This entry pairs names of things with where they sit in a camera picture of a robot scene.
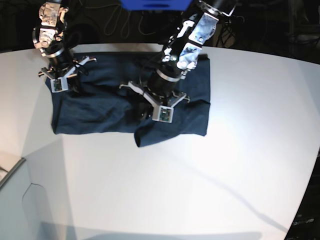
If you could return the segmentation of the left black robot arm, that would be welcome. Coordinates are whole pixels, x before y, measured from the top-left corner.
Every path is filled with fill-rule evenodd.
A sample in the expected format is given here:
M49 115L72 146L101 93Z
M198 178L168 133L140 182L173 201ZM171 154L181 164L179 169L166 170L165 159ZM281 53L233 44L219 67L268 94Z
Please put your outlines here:
M129 81L119 87L144 97L153 108L153 121L172 123L175 106L190 100L185 92L175 91L177 83L197 67L203 45L214 35L220 18L232 15L236 4L235 0L191 1L177 30L157 54L160 59L148 80Z

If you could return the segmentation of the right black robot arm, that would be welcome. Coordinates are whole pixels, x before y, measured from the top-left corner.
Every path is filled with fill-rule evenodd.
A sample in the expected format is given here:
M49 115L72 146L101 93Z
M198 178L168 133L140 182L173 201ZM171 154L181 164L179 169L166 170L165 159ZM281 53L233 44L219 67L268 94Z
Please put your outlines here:
M48 62L48 67L43 67L38 76L49 79L52 93L82 91L79 75L88 75L85 65L95 62L95 57L84 56L81 59L74 57L71 48L67 45L65 33L67 30L66 15L69 7L64 0L48 0L43 3L38 16L40 25L32 32L32 41Z

